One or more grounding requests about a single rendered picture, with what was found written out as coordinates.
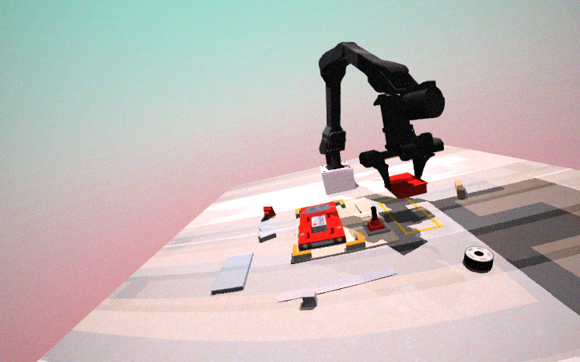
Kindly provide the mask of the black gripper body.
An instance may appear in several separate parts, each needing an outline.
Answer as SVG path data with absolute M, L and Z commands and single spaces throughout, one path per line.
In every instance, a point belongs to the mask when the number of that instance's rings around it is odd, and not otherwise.
M 392 134 L 397 133 L 397 137 L 406 136 L 408 134 L 407 130 L 410 129 L 413 129 L 413 124 L 410 124 L 409 120 L 383 125 L 383 133 L 386 136 L 385 149 L 387 151 L 370 150 L 362 152 L 359 155 L 359 162 L 366 168 L 385 165 L 386 158 L 398 156 L 397 154 L 391 154 L 390 143 L 392 141 Z M 433 149 L 425 150 L 425 155 L 444 150 L 444 143 L 441 138 L 433 137 L 433 143 Z

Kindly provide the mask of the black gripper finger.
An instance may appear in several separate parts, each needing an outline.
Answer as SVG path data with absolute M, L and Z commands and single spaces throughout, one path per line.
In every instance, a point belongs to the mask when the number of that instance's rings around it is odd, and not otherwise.
M 373 168 L 377 169 L 377 171 L 379 172 L 379 174 L 383 178 L 383 180 L 384 180 L 387 188 L 389 190 L 391 190 L 390 175 L 389 175 L 389 172 L 388 172 L 389 165 L 387 165 L 385 163 L 385 165 L 381 165 L 381 166 L 373 167 Z
M 416 177 L 421 178 L 424 171 L 424 167 L 427 164 L 427 161 L 433 156 L 435 156 L 435 153 L 427 154 L 424 156 L 424 158 L 412 159 L 414 166 L 414 175 Z

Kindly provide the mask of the black toy tyre with white hub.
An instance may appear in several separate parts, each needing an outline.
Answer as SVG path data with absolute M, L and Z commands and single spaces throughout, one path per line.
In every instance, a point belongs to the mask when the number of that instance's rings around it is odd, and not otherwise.
M 474 270 L 490 270 L 493 266 L 494 253 L 480 246 L 470 246 L 464 253 L 464 263 Z

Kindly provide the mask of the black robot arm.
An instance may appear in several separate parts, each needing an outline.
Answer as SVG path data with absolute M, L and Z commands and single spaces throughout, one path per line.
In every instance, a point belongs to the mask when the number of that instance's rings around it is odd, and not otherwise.
M 439 117 L 445 109 L 445 97 L 436 87 L 435 80 L 418 84 L 409 74 L 407 66 L 381 60 L 354 42 L 339 43 L 323 54 L 319 61 L 320 75 L 326 83 L 327 100 L 327 125 L 322 132 L 319 150 L 320 154 L 326 155 L 327 170 L 344 168 L 340 155 L 340 151 L 345 151 L 346 143 L 346 132 L 340 125 L 341 82 L 349 64 L 367 75 L 374 90 L 383 93 L 373 103 L 373 106 L 381 106 L 383 125 Z M 416 136 L 414 129 L 407 130 L 407 133 L 401 137 L 397 137 L 397 133 L 392 134 L 392 155 L 397 154 L 402 161 L 410 161 L 424 158 L 425 150 L 433 149 L 431 133 Z

